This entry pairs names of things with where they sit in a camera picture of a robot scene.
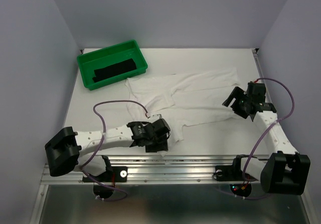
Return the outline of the white t shirt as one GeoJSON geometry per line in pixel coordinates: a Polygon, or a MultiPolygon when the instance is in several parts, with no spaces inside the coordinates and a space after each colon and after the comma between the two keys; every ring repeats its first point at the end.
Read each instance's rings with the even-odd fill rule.
{"type": "Polygon", "coordinates": [[[143,105],[151,115],[161,114],[171,128],[168,147],[184,140],[183,128],[238,119],[222,103],[234,87],[240,86],[236,68],[128,78],[127,109],[132,119],[143,120],[143,105]]]}

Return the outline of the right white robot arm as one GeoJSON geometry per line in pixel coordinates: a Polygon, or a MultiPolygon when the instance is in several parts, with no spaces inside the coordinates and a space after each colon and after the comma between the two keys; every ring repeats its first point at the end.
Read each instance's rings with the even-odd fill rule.
{"type": "Polygon", "coordinates": [[[236,156],[230,166],[216,166],[213,176],[217,181],[230,181],[232,193],[243,198],[250,195],[254,181],[260,182],[265,193],[301,195],[310,159],[290,143],[280,125],[294,110],[278,117],[274,105],[265,101],[266,87],[261,81],[249,82],[247,90],[235,87],[222,105],[244,119],[251,118],[262,135],[249,155],[236,156]]]}

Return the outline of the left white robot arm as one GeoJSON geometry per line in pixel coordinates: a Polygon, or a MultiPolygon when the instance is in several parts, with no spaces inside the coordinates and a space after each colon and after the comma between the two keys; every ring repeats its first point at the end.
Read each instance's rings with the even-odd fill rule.
{"type": "Polygon", "coordinates": [[[112,148],[144,147],[147,153],[168,150],[170,127],[163,118],[153,122],[130,122],[104,131],[80,132],[72,127],[62,128],[45,145],[52,177],[72,171],[89,174],[101,181],[111,177],[112,167],[99,151],[112,148]]]}

